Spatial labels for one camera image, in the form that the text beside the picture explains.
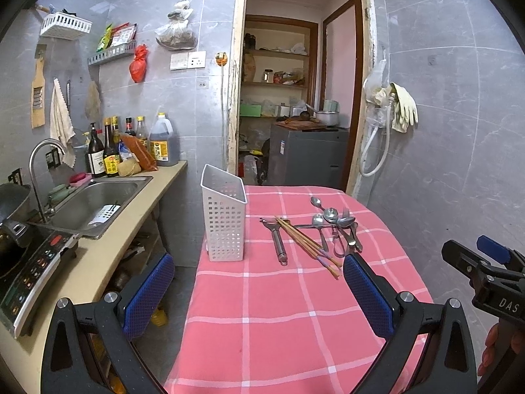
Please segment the person right hand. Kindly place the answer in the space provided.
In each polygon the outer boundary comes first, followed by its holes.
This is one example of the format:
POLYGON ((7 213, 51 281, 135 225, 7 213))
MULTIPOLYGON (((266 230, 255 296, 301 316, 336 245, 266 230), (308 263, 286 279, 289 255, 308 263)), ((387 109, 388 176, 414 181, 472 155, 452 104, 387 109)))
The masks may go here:
MULTIPOLYGON (((496 341, 500 333, 499 323, 493 325, 488 332, 487 338, 485 340, 485 350, 482 353, 481 363, 478 367, 477 375, 484 376, 486 371, 488 371, 490 365, 495 359, 496 356, 496 341)), ((515 354, 519 354, 522 344, 522 335, 520 332, 516 332, 511 337, 511 348, 515 354)))

